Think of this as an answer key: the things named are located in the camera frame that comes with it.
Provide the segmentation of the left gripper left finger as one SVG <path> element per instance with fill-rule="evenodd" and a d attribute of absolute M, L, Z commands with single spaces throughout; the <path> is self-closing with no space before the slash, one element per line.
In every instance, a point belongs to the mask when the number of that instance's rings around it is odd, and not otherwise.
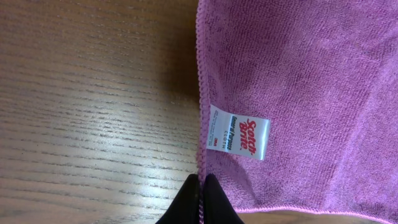
<path fill-rule="evenodd" d="M 199 224 L 199 189 L 198 175 L 190 174 L 156 224 Z"/>

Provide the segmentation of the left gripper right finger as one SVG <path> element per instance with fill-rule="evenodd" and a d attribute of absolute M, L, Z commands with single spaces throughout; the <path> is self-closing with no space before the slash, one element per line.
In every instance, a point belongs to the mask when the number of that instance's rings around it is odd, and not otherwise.
<path fill-rule="evenodd" d="M 204 189 L 204 224 L 244 224 L 214 174 L 208 174 Z"/>

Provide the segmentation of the purple microfiber cloth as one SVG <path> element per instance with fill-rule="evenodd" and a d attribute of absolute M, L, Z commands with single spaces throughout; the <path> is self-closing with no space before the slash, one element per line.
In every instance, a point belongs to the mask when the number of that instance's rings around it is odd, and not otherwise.
<path fill-rule="evenodd" d="M 238 213 L 397 222 L 397 1 L 200 1 L 199 173 Z M 210 107 L 271 121 L 264 160 L 206 148 Z"/>

